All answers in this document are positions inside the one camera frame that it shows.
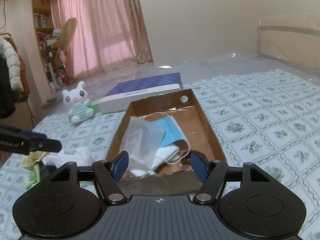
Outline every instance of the plastic sheet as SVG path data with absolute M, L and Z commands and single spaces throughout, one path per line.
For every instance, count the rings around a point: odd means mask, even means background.
M 259 53 L 320 71 L 320 17 L 277 15 L 259 24 Z

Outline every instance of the yellow cloth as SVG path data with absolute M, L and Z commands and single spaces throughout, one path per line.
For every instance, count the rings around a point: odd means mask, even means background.
M 48 154 L 49 152 L 42 151 L 30 152 L 29 155 L 24 155 L 22 157 L 21 166 L 29 171 L 33 171 L 34 166 L 39 164 L 41 159 Z
M 31 172 L 31 175 L 24 178 L 24 185 L 26 186 L 26 189 L 30 189 L 35 184 L 37 184 L 40 181 L 40 168 L 39 165 L 35 165 L 33 167 L 33 171 Z

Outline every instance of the brown cardboard tray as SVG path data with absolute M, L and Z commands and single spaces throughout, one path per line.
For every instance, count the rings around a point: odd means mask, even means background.
M 183 103 L 182 96 L 188 100 Z M 191 89 L 181 90 L 168 94 L 157 95 L 133 101 L 127 108 L 122 121 L 111 142 L 106 159 L 112 160 L 119 154 L 119 147 L 127 129 L 131 116 L 146 116 L 156 112 L 165 112 L 172 115 L 184 134 L 192 150 L 206 155 L 208 160 L 225 161 L 226 158 L 220 144 Z M 164 114 L 153 114 L 146 120 L 153 121 L 164 117 Z M 176 143 L 181 151 L 187 150 L 184 141 Z M 163 164 L 156 170 L 157 175 L 129 178 L 127 174 L 120 180 L 119 186 L 127 195 L 178 195 L 196 192 L 201 183 L 189 165 Z

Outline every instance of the cardboard box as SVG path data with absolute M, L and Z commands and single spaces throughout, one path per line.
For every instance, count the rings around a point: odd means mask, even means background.
M 131 116 L 139 117 L 155 112 L 166 112 L 175 118 L 188 138 L 192 150 L 204 153 L 208 160 L 226 160 L 218 139 L 191 89 L 131 102 L 111 142 L 106 159 L 112 160 L 119 154 L 120 143 Z M 146 120 L 153 121 L 162 117 L 164 114 L 154 114 Z M 185 153 L 187 145 L 184 141 L 178 141 L 177 145 L 182 149 L 180 155 Z M 188 194 L 196 192 L 201 186 L 189 165 L 163 164 L 158 167 L 156 173 L 158 175 L 124 177 L 119 186 L 127 196 Z
M 132 101 L 182 89 L 180 73 L 170 73 L 119 83 L 98 101 L 103 114 L 125 111 Z

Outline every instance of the face mask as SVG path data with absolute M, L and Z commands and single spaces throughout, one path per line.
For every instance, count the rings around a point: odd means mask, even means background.
M 155 120 L 152 123 L 155 123 L 164 128 L 165 133 L 160 143 L 160 147 L 164 147 L 178 140 L 184 140 L 188 145 L 188 152 L 183 157 L 181 157 L 178 161 L 174 163 L 169 163 L 165 161 L 167 164 L 169 165 L 177 164 L 182 158 L 188 155 L 190 151 L 190 143 L 187 137 L 184 135 L 183 131 L 181 130 L 180 126 L 178 125 L 177 121 L 172 116 L 167 115 L 166 117 L 161 118 L 159 120 Z
M 134 167 L 151 169 L 163 136 L 162 126 L 132 116 L 119 149 L 119 152 L 129 153 L 129 170 Z
M 180 156 L 179 153 L 179 147 L 177 147 L 175 144 L 169 144 L 165 147 L 161 147 L 158 149 L 158 152 L 156 154 L 156 157 L 152 164 L 152 169 L 144 169 L 143 167 L 140 168 L 138 166 L 135 166 L 133 169 L 130 170 L 130 173 L 133 174 L 135 177 L 141 177 L 146 174 L 155 175 L 156 173 L 154 170 L 158 168 L 162 163 L 164 163 L 164 160 L 167 161 L 175 161 Z

